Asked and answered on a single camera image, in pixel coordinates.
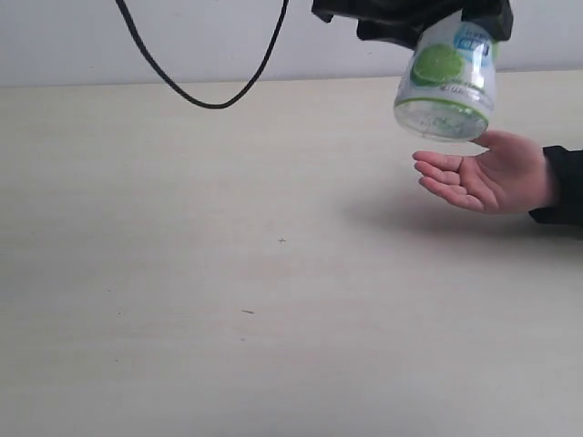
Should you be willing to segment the open bare human hand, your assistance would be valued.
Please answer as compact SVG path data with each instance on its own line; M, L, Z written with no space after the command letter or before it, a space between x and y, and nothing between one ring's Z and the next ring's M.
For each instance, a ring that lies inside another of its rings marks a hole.
M556 205L557 181L539 144L495 130L472 142L485 151L475 156L415 152L419 184L452 206L484 214L521 214Z

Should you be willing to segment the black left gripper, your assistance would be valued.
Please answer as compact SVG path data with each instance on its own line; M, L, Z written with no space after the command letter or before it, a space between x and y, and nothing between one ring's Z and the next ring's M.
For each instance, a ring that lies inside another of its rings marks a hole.
M514 14L509 0L317 0L311 11L325 23L335 16L358 19L356 35L362 41L415 50L425 21L437 21L460 9L464 22L480 26L495 41L511 38Z

